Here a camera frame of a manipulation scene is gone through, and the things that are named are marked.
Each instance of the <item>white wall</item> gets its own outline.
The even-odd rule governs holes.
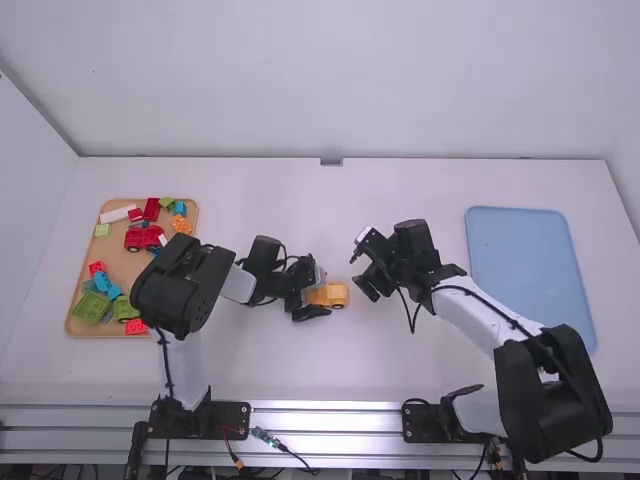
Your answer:
[[[0,57],[87,155],[606,157],[633,211],[614,155],[640,112],[639,18],[636,0],[8,0]]]
[[[77,161],[0,72],[0,360]]]

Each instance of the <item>lego brick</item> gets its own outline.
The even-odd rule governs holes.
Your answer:
[[[142,210],[140,210],[137,207],[132,210],[129,210],[127,212],[127,215],[129,216],[129,220],[131,220],[132,222],[135,222],[137,220],[142,220]]]
[[[109,310],[110,302],[104,295],[99,293],[85,293],[78,304],[73,307],[71,314],[84,322],[94,325],[99,323]]]
[[[131,306],[129,297],[120,295],[113,302],[113,314],[117,322],[124,323],[140,316],[140,312]]]
[[[99,291],[100,290],[98,290],[98,287],[96,287],[96,282],[93,281],[93,278],[91,280],[85,280],[84,282],[82,282],[82,293],[98,293]]]
[[[162,197],[158,203],[162,205],[168,212],[172,212],[173,205],[176,203],[176,201],[171,197]]]
[[[122,295],[122,289],[118,285],[111,284],[107,290],[107,298],[113,302],[118,296]]]
[[[150,222],[157,222],[158,215],[160,215],[160,199],[149,197],[146,205],[144,206],[142,218],[149,220]]]
[[[124,248],[130,252],[139,252],[150,246],[160,246],[158,237],[164,233],[160,225],[149,228],[130,228],[124,236]]]
[[[173,225],[173,228],[176,229],[176,232],[191,235],[191,232],[193,231],[191,225],[189,225],[189,222],[187,222],[182,215],[176,215],[175,217],[173,217],[171,219],[171,225]]]
[[[137,222],[133,222],[131,225],[129,225],[129,228],[147,228],[149,226],[149,221],[148,220],[138,220]]]
[[[103,271],[96,272],[93,276],[93,281],[96,282],[96,287],[103,293],[107,293],[109,291],[109,287],[111,286],[111,282],[109,281],[109,277]]]
[[[94,235],[96,237],[103,237],[109,234],[109,224],[105,223],[104,225],[96,225],[96,230]]]
[[[176,202],[176,204],[173,206],[173,214],[182,215],[183,217],[186,217],[187,205],[182,200]]]
[[[89,273],[91,274],[91,276],[95,275],[96,272],[107,273],[107,267],[105,267],[104,263],[102,263],[100,260],[89,264]]]
[[[129,210],[133,210],[134,208],[138,208],[138,206],[135,203],[132,203],[131,205],[127,205],[126,207],[116,208],[115,210],[101,213],[100,223],[113,223],[124,220],[129,216]]]
[[[110,303],[109,309],[107,310],[107,313],[105,313],[102,319],[100,320],[100,323],[107,324],[111,321],[112,318],[113,318],[113,304]]]
[[[125,335],[141,335],[143,333],[149,333],[149,327],[142,323],[139,318],[129,320],[124,327]]]

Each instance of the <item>orange lego brick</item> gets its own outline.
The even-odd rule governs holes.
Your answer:
[[[171,218],[171,225],[176,229],[176,232],[186,233],[187,235],[191,235],[191,232],[193,232],[193,228],[182,215],[176,215]]]

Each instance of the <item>white lego brick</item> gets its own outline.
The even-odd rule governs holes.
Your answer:
[[[129,218],[129,210],[133,210],[134,208],[138,208],[138,206],[135,203],[132,203],[131,205],[127,205],[126,207],[116,208],[115,210],[101,213],[100,223],[104,224],[119,222],[120,220]]]

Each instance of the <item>light blue mat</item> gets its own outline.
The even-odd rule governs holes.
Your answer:
[[[598,340],[564,216],[472,207],[466,222],[471,276],[478,286],[530,320],[575,328],[592,354]]]

